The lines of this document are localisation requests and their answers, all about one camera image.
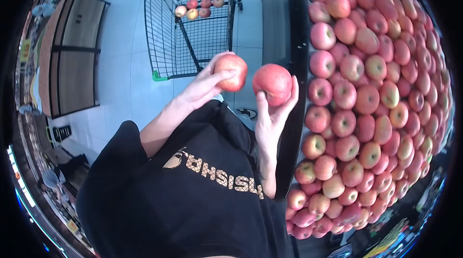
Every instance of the apple pile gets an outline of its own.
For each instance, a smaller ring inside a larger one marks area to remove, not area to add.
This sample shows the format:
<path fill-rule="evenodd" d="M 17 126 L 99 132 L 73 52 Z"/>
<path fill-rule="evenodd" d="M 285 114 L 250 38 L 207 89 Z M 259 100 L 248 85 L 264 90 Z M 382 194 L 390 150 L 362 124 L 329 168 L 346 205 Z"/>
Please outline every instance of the apple pile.
<path fill-rule="evenodd" d="M 287 196 L 298 239 L 374 223 L 429 171 L 452 107 L 439 35 L 417 0 L 314 0 L 313 103 Z"/>
<path fill-rule="evenodd" d="M 194 20 L 198 16 L 201 18 L 209 18 L 211 16 L 210 7 L 221 8 L 225 4 L 225 0 L 202 0 L 200 3 L 201 9 L 198 11 L 198 1 L 189 0 L 186 6 L 177 6 L 175 9 L 175 16 L 183 18 L 185 15 L 189 20 Z"/>

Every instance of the person in background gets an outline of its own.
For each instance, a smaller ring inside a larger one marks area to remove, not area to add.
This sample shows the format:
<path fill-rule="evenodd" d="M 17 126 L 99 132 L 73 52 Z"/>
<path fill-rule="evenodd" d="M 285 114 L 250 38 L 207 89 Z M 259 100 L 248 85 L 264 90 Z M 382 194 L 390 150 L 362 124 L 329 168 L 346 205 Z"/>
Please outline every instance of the person in background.
<path fill-rule="evenodd" d="M 123 122 L 93 163 L 77 214 L 102 258 L 289 256 L 275 170 L 297 78 L 281 106 L 257 93 L 254 132 L 212 100 L 217 84 L 236 75 L 213 73 L 227 54 L 234 53 L 216 55 L 141 132 Z"/>

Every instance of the hand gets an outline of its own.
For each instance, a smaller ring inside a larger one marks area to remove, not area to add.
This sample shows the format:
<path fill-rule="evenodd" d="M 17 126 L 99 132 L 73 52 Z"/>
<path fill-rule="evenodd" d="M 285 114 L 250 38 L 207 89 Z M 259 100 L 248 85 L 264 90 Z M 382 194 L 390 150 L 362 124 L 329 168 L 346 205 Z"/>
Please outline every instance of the hand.
<path fill-rule="evenodd" d="M 256 99 L 259 113 L 256 124 L 256 140 L 259 144 L 259 156 L 267 157 L 265 160 L 276 162 L 278 139 L 280 139 L 289 113 L 298 102 L 299 85 L 296 76 L 293 76 L 292 80 L 291 96 L 281 106 L 269 107 L 265 93 L 263 91 L 257 93 Z"/>
<path fill-rule="evenodd" d="M 224 55 L 234 55 L 233 52 L 223 52 L 212 58 L 209 64 L 194 78 L 194 80 L 183 90 L 177 98 L 187 104 L 191 111 L 201 108 L 215 95 L 222 92 L 217 83 L 230 79 L 236 75 L 235 70 L 223 70 L 214 74 L 215 63 L 218 58 Z"/>

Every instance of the wire shopping cart basket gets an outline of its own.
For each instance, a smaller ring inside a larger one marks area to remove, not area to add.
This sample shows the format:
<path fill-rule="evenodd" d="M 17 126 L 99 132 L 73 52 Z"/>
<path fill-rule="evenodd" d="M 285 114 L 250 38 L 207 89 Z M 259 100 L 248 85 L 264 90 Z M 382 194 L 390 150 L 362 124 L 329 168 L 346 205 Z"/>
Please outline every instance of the wire shopping cart basket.
<path fill-rule="evenodd" d="M 214 55 L 232 50 L 235 6 L 243 7 L 241 0 L 224 1 L 223 7 L 210 8 L 210 17 L 189 20 L 174 14 L 176 7 L 188 0 L 144 0 L 146 40 L 154 81 L 196 76 Z"/>

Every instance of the tiled floor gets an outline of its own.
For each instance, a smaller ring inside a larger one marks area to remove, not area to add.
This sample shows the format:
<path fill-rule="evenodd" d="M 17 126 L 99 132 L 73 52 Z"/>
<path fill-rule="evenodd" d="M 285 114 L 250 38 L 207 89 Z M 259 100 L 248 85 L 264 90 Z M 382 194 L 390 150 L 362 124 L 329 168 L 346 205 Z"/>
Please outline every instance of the tiled floor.
<path fill-rule="evenodd" d="M 50 126 L 71 124 L 72 135 L 62 146 L 72 154 L 85 153 L 94 162 L 125 120 L 142 129 L 193 77 L 154 82 L 146 41 L 143 0 L 106 0 L 111 3 L 101 29 L 97 65 L 100 106 L 50 120 Z M 262 65 L 262 1 L 243 0 L 237 7 L 233 51 L 248 64 L 245 87 L 224 93 L 233 108 L 256 108 L 252 76 Z"/>

